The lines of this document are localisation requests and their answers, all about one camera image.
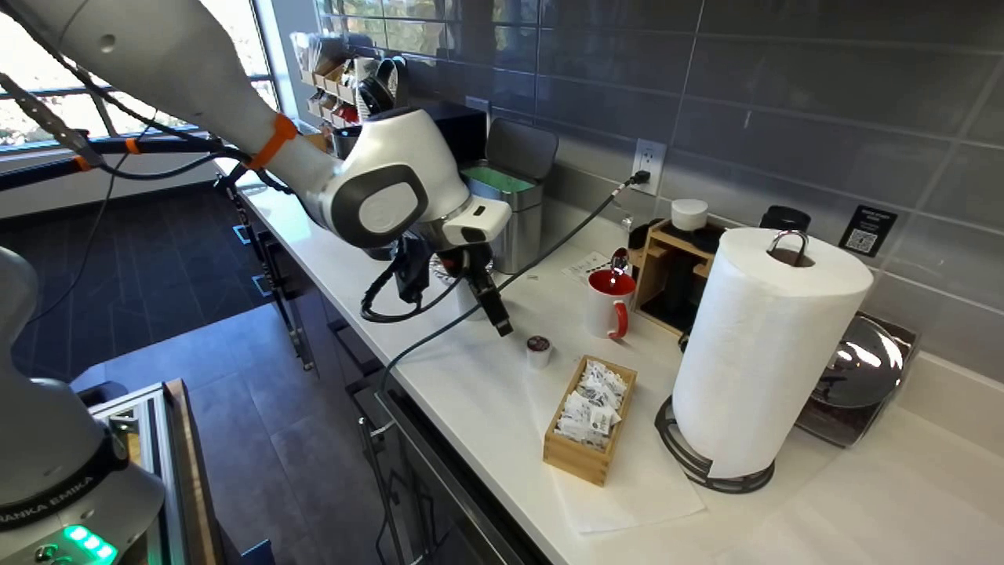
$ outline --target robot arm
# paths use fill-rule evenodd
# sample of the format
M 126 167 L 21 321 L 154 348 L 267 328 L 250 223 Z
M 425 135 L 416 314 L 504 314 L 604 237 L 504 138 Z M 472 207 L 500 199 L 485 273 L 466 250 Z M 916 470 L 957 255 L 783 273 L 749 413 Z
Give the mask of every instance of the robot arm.
M 35 40 L 108 84 L 254 155 L 314 223 L 377 249 L 420 232 L 431 250 L 493 243 L 507 204 L 472 199 L 422 109 L 368 123 L 351 157 L 314 148 L 271 113 L 199 0 L 0 0 Z

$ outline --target window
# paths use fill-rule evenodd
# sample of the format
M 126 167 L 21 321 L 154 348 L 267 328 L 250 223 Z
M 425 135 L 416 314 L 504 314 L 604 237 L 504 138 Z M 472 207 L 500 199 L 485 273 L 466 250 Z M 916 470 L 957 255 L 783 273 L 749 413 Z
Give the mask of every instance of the window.
M 222 21 L 238 48 L 240 66 L 254 83 L 258 94 L 277 107 L 271 69 L 260 40 L 260 26 L 250 0 L 202 0 L 202 5 Z M 119 113 L 115 107 L 97 109 L 92 94 L 49 57 L 32 33 L 0 14 L 0 69 L 12 74 L 26 90 L 40 96 L 53 113 L 60 113 L 73 128 L 85 128 L 92 138 L 142 132 L 142 123 Z M 179 124 L 179 119 L 154 113 L 148 103 L 115 90 L 132 109 L 154 117 L 159 123 Z M 53 138 L 36 128 L 19 103 L 0 90 L 0 155 L 53 148 Z

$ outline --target metal paper towel holder base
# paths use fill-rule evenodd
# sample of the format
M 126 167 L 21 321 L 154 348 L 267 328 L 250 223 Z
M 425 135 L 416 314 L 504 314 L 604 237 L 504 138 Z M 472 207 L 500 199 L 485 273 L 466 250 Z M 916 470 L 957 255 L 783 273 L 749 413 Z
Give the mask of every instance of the metal paper towel holder base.
M 751 494 L 763 489 L 775 476 L 775 463 L 744 475 L 744 476 L 710 476 L 712 457 L 698 454 L 680 433 L 676 417 L 671 410 L 671 396 L 655 410 L 655 431 L 665 441 L 665 448 L 682 463 L 688 480 L 718 489 L 718 494 Z

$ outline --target paper towel holder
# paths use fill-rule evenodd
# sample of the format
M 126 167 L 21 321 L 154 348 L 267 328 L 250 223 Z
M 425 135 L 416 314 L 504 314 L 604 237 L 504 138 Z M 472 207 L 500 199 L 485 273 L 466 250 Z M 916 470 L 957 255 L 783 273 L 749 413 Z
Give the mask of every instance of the paper towel holder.
M 783 243 L 788 234 L 797 234 L 797 237 L 800 237 L 800 249 L 797 249 L 797 250 L 781 249 L 781 243 Z M 775 258 L 775 261 L 781 261 L 781 263 L 788 263 L 788 266 L 811 266 L 815 261 L 807 255 L 807 249 L 808 249 L 808 234 L 807 234 L 804 230 L 783 230 L 783 232 L 775 234 L 775 243 L 770 243 L 770 249 L 768 249 L 765 255 Z
M 756 475 L 744 476 L 710 476 L 712 457 L 698 454 L 680 433 L 676 417 L 671 410 L 671 396 L 655 410 L 655 431 L 665 441 L 665 448 L 676 457 L 676 463 L 688 470 L 689 484 L 698 484 L 705 489 L 718 494 L 751 494 L 763 489 L 775 476 L 775 462 Z

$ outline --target green light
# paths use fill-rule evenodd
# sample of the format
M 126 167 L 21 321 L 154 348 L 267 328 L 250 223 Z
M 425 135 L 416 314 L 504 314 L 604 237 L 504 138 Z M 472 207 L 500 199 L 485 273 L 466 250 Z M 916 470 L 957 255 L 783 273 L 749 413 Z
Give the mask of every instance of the green light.
M 82 560 L 82 565 L 111 565 L 119 554 L 111 544 L 101 540 L 82 524 L 61 527 L 61 540 Z

